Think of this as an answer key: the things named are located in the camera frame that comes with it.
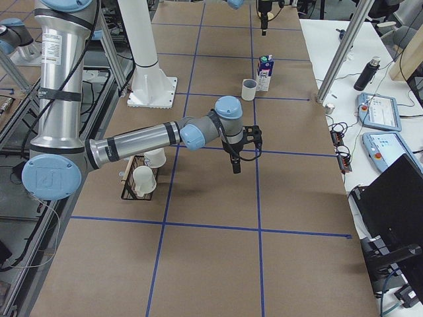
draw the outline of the black cylinder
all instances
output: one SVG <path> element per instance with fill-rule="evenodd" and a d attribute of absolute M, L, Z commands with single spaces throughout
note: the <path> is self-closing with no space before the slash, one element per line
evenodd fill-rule
<path fill-rule="evenodd" d="M 371 81 L 373 76 L 379 70 L 379 62 L 381 59 L 379 57 L 373 57 L 369 63 L 364 67 L 362 74 L 358 77 L 356 83 L 354 84 L 354 89 L 358 91 L 363 91 L 367 84 Z"/>

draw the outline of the black monitor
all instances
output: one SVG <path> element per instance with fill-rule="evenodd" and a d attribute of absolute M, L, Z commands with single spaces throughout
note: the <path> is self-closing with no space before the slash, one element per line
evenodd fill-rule
<path fill-rule="evenodd" d="M 358 207 L 370 235 L 381 236 L 390 252 L 411 244 L 423 248 L 423 174 L 408 155 L 360 192 Z M 423 302 L 423 255 L 397 264 Z"/>

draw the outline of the colorful product box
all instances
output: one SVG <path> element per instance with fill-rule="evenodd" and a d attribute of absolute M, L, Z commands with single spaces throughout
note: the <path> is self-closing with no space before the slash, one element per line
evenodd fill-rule
<path fill-rule="evenodd" d="M 268 91 L 272 78 L 273 59 L 271 55 L 260 56 L 258 59 L 256 82 L 257 91 Z"/>

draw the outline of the white desk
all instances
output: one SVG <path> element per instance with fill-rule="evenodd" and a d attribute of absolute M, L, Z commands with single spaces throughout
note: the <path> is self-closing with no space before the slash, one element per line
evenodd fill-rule
<path fill-rule="evenodd" d="M 348 22 L 345 21 L 327 21 L 327 20 L 301 20 L 301 27 L 303 28 L 307 49 L 309 51 L 311 62 L 313 63 L 313 71 L 316 79 L 324 79 L 329 65 L 335 55 L 339 46 L 339 33 L 336 29 L 347 29 Z M 391 56 L 385 49 L 382 41 L 373 29 L 370 23 L 364 23 L 360 33 L 354 41 L 348 59 L 342 65 L 338 77 L 343 77 L 347 74 L 361 73 L 366 63 L 368 63 L 373 56 L 381 58 L 381 68 L 386 66 L 392 61 Z M 380 70 L 372 83 L 369 83 L 365 88 L 365 92 L 374 93 L 381 80 L 384 78 L 379 89 L 378 94 L 385 96 L 392 96 L 397 99 L 398 104 L 411 105 L 412 101 L 407 96 L 409 87 L 405 82 L 392 81 L 389 74 L 385 77 L 385 72 L 388 69 Z M 324 101 L 324 104 L 330 102 L 335 105 L 334 112 L 330 115 L 334 122 L 346 122 L 351 125 L 356 122 L 357 105 L 356 99 L 358 92 L 353 89 L 358 75 L 349 76 L 345 79 L 336 80 Z M 412 108 L 406 106 L 399 106 L 401 115 L 412 116 L 423 114 L 422 107 L 420 107 L 413 93 L 409 94 L 415 106 Z M 406 141 L 408 146 L 413 150 L 420 150 L 423 146 L 423 118 L 413 118 L 401 120 L 403 130 L 401 135 Z M 344 143 L 353 151 L 354 143 L 356 142 L 356 149 L 352 158 L 353 172 L 347 173 L 345 181 L 345 189 L 349 192 L 354 186 L 359 184 L 369 185 L 374 181 L 380 172 L 377 171 L 374 164 L 368 157 L 363 143 L 361 134 L 365 132 L 376 131 L 374 129 L 363 127 L 361 123 L 356 124 L 354 127 L 348 128 L 344 137 Z M 422 162 L 422 155 L 417 154 L 417 159 Z M 368 233 L 364 227 L 360 213 L 355 203 L 350 200 L 350 206 L 354 215 L 356 228 L 360 238 L 365 237 Z M 397 299 L 392 291 L 387 293 L 384 297 L 383 306 L 384 310 L 391 307 Z M 392 317 L 421 317 L 423 316 L 423 305 L 417 304 L 413 308 L 405 309 L 398 308 L 390 313 L 388 316 Z"/>

